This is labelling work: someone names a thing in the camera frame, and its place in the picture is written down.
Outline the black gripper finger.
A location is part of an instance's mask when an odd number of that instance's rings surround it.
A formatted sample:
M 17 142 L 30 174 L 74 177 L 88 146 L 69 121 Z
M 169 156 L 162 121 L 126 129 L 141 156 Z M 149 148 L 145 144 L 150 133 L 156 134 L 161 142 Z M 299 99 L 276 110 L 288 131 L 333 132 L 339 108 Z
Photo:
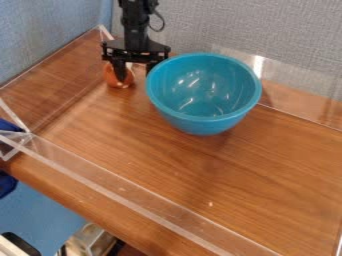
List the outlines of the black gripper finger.
M 160 62 L 150 62 L 150 63 L 146 63 L 145 65 L 145 77 L 148 76 L 148 73 L 150 72 L 150 70 L 156 67 L 156 65 L 158 64 Z
M 113 72 L 116 75 L 116 78 L 120 82 L 122 82 L 126 78 L 126 66 L 125 66 L 125 61 L 120 59 L 114 59 L 112 61 L 112 67 L 113 67 Z

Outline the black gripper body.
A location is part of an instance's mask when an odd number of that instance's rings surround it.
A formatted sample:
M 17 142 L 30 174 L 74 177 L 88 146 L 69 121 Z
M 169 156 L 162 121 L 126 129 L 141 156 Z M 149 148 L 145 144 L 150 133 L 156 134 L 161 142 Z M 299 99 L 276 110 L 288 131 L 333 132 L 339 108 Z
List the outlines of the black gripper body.
M 152 40 L 146 41 L 144 48 L 128 49 L 122 39 L 104 40 L 101 46 L 101 59 L 110 64 L 140 63 L 158 64 L 168 58 L 170 47 Z

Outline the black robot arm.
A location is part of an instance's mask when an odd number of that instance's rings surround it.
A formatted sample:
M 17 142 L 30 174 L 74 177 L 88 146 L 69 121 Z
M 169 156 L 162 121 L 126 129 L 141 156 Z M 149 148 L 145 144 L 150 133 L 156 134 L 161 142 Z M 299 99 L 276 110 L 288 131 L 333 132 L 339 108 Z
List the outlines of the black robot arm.
M 108 62 L 104 71 L 106 83 L 113 87 L 129 86 L 133 76 L 128 63 L 145 65 L 145 72 L 168 58 L 170 47 L 154 42 L 148 29 L 161 32 L 164 18 L 156 10 L 158 0 L 117 0 L 124 36 L 101 42 L 101 59 Z

